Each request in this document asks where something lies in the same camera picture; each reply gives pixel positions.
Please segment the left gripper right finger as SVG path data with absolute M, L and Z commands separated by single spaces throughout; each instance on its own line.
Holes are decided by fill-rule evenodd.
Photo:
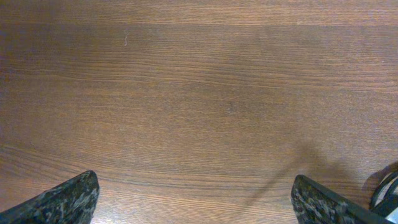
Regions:
M 296 176 L 291 202 L 299 223 L 393 224 L 395 175 L 379 183 L 367 210 L 305 175 Z

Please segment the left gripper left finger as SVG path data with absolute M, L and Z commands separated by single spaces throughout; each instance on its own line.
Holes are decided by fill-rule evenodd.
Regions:
M 90 223 L 100 186 L 88 170 L 1 212 L 1 223 Z

